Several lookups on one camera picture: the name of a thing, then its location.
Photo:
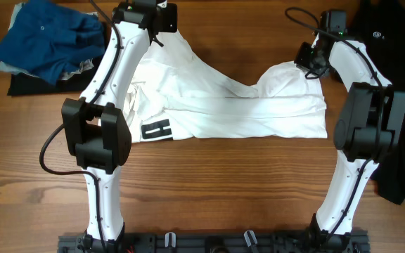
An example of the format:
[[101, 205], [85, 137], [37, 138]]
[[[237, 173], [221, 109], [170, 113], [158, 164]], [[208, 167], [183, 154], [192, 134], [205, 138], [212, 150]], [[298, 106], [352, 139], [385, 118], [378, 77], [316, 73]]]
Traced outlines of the white t-shirt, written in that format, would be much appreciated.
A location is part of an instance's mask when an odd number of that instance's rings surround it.
[[202, 61], [179, 32], [160, 34], [124, 99], [135, 143], [187, 138], [327, 138], [321, 83], [293, 62], [271, 66], [251, 86]]

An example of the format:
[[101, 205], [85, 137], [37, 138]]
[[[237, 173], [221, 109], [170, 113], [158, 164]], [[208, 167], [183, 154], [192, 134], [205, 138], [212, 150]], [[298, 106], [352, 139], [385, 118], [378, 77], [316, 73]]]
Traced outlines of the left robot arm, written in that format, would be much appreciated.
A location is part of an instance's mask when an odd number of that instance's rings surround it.
[[61, 109], [67, 147], [84, 173], [89, 196], [89, 225], [77, 240], [82, 252], [124, 250], [120, 172], [132, 140], [122, 109], [135, 70], [157, 35], [177, 31], [177, 5], [125, 1], [113, 11], [112, 23], [91, 83]]

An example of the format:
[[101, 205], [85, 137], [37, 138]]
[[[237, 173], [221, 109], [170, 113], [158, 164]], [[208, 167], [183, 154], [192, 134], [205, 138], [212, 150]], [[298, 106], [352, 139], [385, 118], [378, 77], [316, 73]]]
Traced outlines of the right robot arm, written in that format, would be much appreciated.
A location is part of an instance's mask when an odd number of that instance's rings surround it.
[[398, 146], [405, 92], [394, 90], [359, 41], [318, 35], [302, 43], [294, 62], [307, 74], [335, 70], [348, 92], [334, 129], [335, 172], [305, 240], [312, 247], [343, 249], [369, 178]]

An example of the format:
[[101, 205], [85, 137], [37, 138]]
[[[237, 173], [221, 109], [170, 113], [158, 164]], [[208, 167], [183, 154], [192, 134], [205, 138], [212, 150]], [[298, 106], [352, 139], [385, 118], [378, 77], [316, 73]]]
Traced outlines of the black t-shirt with logo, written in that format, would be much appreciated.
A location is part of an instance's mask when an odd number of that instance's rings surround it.
[[[405, 94], [405, 8], [397, 0], [360, 1], [347, 28], [366, 46], [366, 52], [395, 93]], [[405, 102], [396, 107], [404, 113], [397, 147], [372, 174], [377, 194], [401, 205], [405, 201]]]

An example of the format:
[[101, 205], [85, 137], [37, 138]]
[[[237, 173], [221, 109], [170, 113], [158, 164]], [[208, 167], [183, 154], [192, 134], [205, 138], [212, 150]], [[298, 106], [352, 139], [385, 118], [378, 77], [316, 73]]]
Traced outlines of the blue polo shirt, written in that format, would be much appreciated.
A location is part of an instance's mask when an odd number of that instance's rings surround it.
[[54, 85], [62, 72], [105, 53], [103, 26], [95, 15], [51, 1], [28, 1], [0, 43], [0, 61]]

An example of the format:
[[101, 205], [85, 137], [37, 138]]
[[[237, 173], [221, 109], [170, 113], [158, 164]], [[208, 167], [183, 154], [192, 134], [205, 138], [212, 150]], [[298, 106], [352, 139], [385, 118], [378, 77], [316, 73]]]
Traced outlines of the black folded garment left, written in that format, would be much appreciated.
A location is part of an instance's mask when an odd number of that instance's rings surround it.
[[[103, 35], [105, 36], [105, 24], [103, 26]], [[41, 78], [29, 77], [26, 74], [11, 74], [11, 83], [8, 91], [10, 96], [25, 96], [48, 93], [66, 93], [84, 90], [96, 73], [96, 69], [101, 63], [102, 56], [93, 58], [95, 67], [84, 71], [81, 74], [75, 74], [67, 81], [57, 81], [54, 85], [45, 82]]]

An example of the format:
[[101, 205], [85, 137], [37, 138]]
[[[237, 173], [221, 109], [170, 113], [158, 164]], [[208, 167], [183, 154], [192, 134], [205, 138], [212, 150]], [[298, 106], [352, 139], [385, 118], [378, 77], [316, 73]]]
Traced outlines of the light grey folded garment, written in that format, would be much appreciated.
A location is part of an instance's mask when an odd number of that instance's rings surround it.
[[[13, 12], [12, 12], [12, 15], [11, 15], [11, 21], [10, 21], [9, 26], [8, 26], [8, 30], [10, 30], [12, 28], [19, 11], [22, 9], [22, 7], [24, 5], [25, 5], [25, 2], [20, 2], [19, 4], [14, 5]], [[73, 72], [62, 72], [61, 75], [60, 75], [60, 78], [58, 80], [59, 81], [67, 81], [68, 79], [73, 77], [75, 74], [81, 74], [84, 71], [91, 70], [94, 67], [95, 67], [95, 64], [93, 63], [92, 59], [85, 60], [85, 61], [83, 61], [83, 62], [81, 62], [79, 64], [79, 69], [78, 70], [75, 70]], [[38, 76], [31, 74], [27, 70], [24, 70], [24, 69], [19, 68], [19, 67], [14, 67], [14, 66], [9, 65], [8, 63], [5, 63], [5, 62], [0, 62], [0, 72], [7, 72], [7, 73], [14, 74], [14, 75], [26, 74], [29, 77], [38, 78]]]

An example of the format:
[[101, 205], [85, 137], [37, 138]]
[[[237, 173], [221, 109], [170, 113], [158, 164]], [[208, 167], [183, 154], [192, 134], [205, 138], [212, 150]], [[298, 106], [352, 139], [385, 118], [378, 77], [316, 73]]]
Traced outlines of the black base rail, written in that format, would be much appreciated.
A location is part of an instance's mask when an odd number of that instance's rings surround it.
[[255, 233], [256, 247], [246, 245], [244, 233], [234, 234], [176, 234], [176, 247], [165, 247], [165, 234], [125, 233], [116, 240], [101, 242], [90, 235], [60, 236], [58, 252], [133, 252], [133, 253], [210, 253], [210, 252], [348, 252], [371, 253], [366, 231], [354, 231], [345, 243], [334, 236], [329, 244], [309, 248], [300, 231]]

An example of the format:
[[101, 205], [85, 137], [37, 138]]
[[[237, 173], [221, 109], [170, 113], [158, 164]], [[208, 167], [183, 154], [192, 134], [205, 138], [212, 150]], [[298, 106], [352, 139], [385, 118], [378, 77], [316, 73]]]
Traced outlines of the right grey rail clip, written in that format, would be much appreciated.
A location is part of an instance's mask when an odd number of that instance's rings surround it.
[[248, 247], [256, 247], [257, 246], [257, 238], [255, 232], [252, 230], [247, 230], [243, 234], [246, 245]]

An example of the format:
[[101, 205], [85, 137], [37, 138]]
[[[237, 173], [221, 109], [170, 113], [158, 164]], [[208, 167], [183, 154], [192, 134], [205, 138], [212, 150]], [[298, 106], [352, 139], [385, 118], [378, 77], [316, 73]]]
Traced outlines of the grey rail clip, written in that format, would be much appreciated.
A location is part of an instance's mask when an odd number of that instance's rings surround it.
[[168, 232], [165, 234], [165, 247], [166, 248], [176, 247], [176, 234], [174, 232]]
[[257, 238], [255, 232], [252, 230], [247, 230], [243, 234], [246, 245], [248, 247], [256, 247], [257, 246]]

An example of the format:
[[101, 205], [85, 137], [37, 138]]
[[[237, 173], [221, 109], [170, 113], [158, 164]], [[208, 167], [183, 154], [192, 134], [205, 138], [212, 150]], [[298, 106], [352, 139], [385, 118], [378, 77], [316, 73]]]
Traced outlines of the left grey rail clip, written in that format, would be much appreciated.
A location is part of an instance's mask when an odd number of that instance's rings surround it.
[[165, 234], [165, 247], [166, 248], [176, 247], [176, 234], [174, 232], [168, 232]]

